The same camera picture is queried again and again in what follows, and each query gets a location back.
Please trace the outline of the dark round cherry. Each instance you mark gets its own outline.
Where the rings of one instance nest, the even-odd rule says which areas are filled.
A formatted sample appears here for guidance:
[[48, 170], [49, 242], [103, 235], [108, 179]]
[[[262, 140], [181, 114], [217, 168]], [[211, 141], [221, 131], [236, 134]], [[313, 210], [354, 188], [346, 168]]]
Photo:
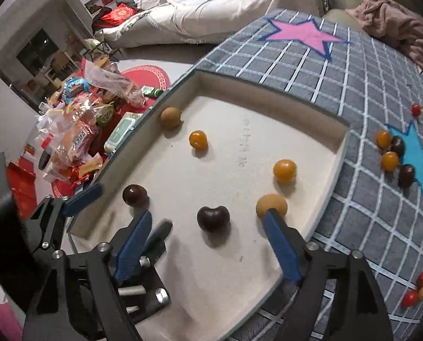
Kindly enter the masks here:
[[148, 200], [148, 194], [142, 186], [130, 184], [123, 190], [122, 198], [128, 206], [137, 207], [143, 205]]

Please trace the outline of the dark heart-shaped cherry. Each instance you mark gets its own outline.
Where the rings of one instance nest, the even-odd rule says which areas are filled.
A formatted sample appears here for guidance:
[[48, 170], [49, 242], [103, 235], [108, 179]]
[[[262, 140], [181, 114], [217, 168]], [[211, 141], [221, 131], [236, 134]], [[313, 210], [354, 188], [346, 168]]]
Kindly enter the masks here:
[[203, 231], [208, 233], [223, 229], [229, 222], [229, 210], [223, 205], [219, 205], [216, 208], [203, 206], [197, 212], [197, 224]]

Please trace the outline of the pile of snack bags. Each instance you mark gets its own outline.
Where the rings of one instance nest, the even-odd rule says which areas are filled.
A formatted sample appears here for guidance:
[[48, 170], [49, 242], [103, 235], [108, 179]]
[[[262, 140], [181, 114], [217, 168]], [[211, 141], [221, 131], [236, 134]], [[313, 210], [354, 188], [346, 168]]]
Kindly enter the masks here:
[[51, 182], [72, 181], [91, 160], [90, 147], [116, 115], [117, 105], [146, 105], [141, 88], [109, 59], [103, 65], [83, 59], [79, 75], [65, 82], [58, 100], [36, 125], [36, 144], [48, 158], [40, 169]]

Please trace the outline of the grey checked star tablecloth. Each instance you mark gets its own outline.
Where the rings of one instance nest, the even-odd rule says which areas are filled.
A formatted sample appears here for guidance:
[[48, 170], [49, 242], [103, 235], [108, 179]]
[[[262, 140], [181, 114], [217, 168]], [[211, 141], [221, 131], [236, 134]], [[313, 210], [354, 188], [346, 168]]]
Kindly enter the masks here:
[[401, 305], [423, 272], [423, 194], [400, 189], [397, 176], [380, 168], [376, 134], [385, 125], [413, 127], [423, 146], [423, 74], [376, 39], [318, 18], [321, 30], [339, 37], [325, 59], [296, 41], [264, 42], [267, 18], [248, 24], [198, 62], [212, 72], [247, 79], [296, 95], [341, 116], [351, 125], [349, 145], [332, 198], [313, 238], [341, 253], [361, 250], [370, 261], [387, 304], [393, 335], [406, 340], [423, 317], [423, 301]]

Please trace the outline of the tan longan in tray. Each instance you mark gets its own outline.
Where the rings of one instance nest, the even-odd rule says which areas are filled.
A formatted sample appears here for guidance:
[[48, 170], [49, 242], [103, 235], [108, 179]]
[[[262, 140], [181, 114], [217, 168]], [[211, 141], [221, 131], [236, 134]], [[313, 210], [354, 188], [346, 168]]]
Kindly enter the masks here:
[[263, 219], [269, 209], [275, 209], [280, 216], [285, 216], [288, 211], [286, 200], [278, 194], [267, 194], [262, 196], [256, 203], [256, 215]]

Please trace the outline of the dark cherry lower cluster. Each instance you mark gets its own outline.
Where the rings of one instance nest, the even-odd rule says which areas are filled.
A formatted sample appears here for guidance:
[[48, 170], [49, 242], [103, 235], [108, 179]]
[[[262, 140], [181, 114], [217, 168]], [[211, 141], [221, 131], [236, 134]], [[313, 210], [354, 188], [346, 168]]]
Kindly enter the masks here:
[[403, 164], [400, 166], [398, 176], [398, 186], [402, 189], [408, 189], [415, 179], [415, 168], [411, 164]]

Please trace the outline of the small orange kumquat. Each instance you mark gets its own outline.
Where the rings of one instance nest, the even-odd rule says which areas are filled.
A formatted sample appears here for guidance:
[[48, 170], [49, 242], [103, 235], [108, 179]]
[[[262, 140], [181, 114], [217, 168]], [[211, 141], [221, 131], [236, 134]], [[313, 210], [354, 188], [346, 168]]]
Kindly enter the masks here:
[[196, 130], [189, 135], [189, 143], [193, 149], [203, 150], [208, 146], [207, 135], [204, 131]]

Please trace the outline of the orange kumquat lower cluster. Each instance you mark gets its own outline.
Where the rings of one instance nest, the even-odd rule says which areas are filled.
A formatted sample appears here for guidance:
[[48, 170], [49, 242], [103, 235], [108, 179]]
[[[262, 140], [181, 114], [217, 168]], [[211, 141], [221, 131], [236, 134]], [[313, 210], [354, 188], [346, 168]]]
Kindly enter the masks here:
[[384, 172], [393, 172], [398, 168], [400, 158], [396, 152], [385, 152], [381, 158], [381, 168]]

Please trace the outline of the brown longan far corner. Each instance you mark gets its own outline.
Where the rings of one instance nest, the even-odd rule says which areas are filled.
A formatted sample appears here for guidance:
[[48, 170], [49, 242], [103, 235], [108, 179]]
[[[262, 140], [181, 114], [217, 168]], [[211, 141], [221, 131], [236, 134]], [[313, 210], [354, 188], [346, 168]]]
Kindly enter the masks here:
[[172, 129], [181, 124], [181, 110], [175, 107], [167, 107], [160, 113], [160, 124], [164, 128]]

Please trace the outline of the orange kumquat in tray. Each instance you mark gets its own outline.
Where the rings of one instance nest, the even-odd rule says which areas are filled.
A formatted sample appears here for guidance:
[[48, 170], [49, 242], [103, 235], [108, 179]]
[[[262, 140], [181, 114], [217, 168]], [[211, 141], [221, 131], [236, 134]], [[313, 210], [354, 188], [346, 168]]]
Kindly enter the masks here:
[[277, 182], [291, 183], [297, 175], [297, 165], [290, 159], [280, 159], [273, 166], [274, 178]]

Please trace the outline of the green candy roll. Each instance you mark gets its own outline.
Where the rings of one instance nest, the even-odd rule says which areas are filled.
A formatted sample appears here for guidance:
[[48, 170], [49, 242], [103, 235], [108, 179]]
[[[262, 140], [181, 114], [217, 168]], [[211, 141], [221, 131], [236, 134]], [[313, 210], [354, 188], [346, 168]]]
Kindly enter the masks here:
[[152, 86], [142, 86], [141, 92], [144, 96], [148, 98], [157, 99], [160, 95], [164, 93], [164, 90]]

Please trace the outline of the dark cherry by star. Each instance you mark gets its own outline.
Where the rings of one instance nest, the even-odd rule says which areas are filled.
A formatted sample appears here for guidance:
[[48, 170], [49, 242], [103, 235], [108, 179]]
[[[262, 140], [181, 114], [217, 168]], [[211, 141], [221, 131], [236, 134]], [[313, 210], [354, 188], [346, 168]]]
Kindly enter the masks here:
[[405, 154], [405, 143], [403, 139], [399, 136], [394, 136], [391, 140], [390, 151], [395, 152], [400, 159], [403, 158]]

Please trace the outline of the orange kumquat by star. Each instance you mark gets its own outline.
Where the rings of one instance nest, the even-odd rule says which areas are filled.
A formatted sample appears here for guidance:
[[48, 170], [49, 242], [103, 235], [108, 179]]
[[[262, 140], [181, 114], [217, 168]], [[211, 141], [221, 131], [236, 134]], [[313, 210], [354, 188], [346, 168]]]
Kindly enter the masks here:
[[382, 129], [376, 134], [376, 144], [380, 149], [388, 149], [391, 145], [391, 139], [391, 134], [386, 129]]

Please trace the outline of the red round floor mat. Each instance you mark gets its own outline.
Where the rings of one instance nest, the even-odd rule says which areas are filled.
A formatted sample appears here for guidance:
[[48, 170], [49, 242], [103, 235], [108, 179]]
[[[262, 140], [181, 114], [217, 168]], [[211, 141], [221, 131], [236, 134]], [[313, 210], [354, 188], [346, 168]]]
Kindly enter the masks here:
[[[155, 89], [167, 90], [170, 87], [170, 78], [167, 73], [156, 65], [140, 65], [127, 70], [122, 71], [123, 76], [130, 79], [138, 87], [144, 86], [154, 87]], [[145, 106], [140, 109], [133, 108], [129, 105], [116, 105], [116, 113], [110, 123], [100, 131], [91, 143], [89, 155], [94, 157], [96, 154], [101, 155], [103, 161], [107, 159], [105, 154], [104, 144], [110, 137], [114, 128], [118, 125], [119, 121], [125, 113], [145, 113], [148, 107], [153, 105], [155, 98], [146, 100]], [[62, 198], [64, 196], [71, 196], [74, 192], [77, 192], [87, 182], [91, 182], [94, 175], [98, 172], [98, 169], [85, 174], [82, 178], [76, 179], [74, 183], [63, 182], [56, 180], [52, 183], [52, 194], [54, 197]]]

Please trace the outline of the white covered sofa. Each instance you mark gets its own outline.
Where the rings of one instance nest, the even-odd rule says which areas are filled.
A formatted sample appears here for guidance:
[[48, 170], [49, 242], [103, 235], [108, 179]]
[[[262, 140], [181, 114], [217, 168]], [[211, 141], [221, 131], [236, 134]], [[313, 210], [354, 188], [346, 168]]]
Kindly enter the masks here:
[[276, 9], [313, 16], [322, 0], [132, 0], [138, 13], [119, 26], [99, 28], [94, 36], [112, 48], [144, 45], [218, 44]]

